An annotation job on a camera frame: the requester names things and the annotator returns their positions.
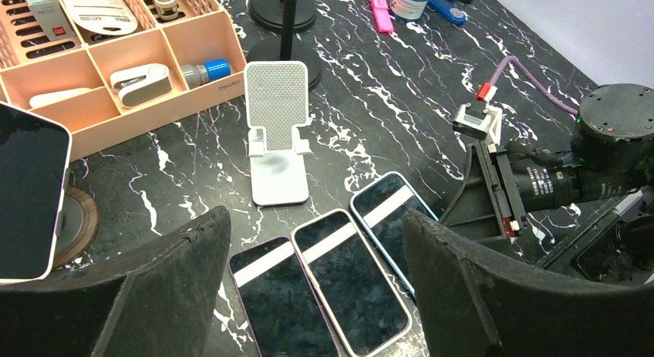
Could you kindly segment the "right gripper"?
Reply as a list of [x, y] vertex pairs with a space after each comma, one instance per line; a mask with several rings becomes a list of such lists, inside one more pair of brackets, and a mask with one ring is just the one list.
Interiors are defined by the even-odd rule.
[[527, 212], [511, 162], [517, 152], [483, 141], [467, 146], [464, 181], [439, 222], [456, 234], [490, 243], [526, 228]]

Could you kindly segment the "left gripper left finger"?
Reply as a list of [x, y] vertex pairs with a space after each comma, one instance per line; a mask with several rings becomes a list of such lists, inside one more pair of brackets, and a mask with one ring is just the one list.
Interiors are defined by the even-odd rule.
[[1, 288], [3, 356], [200, 356], [231, 241], [217, 206], [114, 258]]

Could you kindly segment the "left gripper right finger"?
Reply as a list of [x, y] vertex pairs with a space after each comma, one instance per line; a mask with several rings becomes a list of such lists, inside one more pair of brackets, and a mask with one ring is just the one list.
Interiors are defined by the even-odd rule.
[[653, 287], [608, 285], [509, 258], [417, 210], [403, 221], [432, 356], [651, 356]]

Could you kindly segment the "blue-edged smartphone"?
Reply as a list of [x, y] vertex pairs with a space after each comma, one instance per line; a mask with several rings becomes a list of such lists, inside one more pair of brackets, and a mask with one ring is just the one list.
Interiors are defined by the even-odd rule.
[[415, 290], [403, 249], [403, 220], [408, 210], [418, 210], [437, 220], [426, 201], [396, 171], [385, 173], [353, 195], [349, 208], [403, 287]]

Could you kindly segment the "pink-cased tall smartphone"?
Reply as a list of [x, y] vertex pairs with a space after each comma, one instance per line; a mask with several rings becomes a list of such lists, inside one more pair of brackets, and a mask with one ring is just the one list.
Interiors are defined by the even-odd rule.
[[350, 356], [378, 355], [408, 331], [408, 309], [346, 210], [298, 226], [291, 239]]

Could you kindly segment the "magenta-edged black smartphone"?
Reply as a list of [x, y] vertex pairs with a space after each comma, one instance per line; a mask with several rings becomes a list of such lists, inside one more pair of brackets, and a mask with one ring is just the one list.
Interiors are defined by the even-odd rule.
[[260, 356], [339, 356], [290, 239], [275, 237], [228, 262]]

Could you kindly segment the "black round-base phone stand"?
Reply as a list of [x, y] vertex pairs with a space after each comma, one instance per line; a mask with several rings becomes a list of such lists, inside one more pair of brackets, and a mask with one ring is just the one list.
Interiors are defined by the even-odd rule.
[[313, 90], [322, 78], [322, 60], [315, 49], [296, 36], [311, 28], [316, 20], [315, 3], [310, 0], [251, 0], [252, 20], [275, 37], [255, 44], [246, 55], [254, 61], [299, 61], [308, 70], [308, 89]]

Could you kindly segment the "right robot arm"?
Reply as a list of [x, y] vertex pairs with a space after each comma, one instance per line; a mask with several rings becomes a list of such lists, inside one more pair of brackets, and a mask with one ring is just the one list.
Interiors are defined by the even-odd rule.
[[[633, 196], [653, 198], [653, 92], [628, 83], [602, 85], [583, 99], [568, 150], [517, 141], [499, 145], [500, 118], [480, 104], [461, 107], [453, 124], [472, 136], [464, 182], [440, 217], [457, 234], [493, 244], [522, 234], [533, 212]], [[633, 285], [653, 271], [653, 215], [625, 218], [565, 242], [548, 267], [606, 284]]]

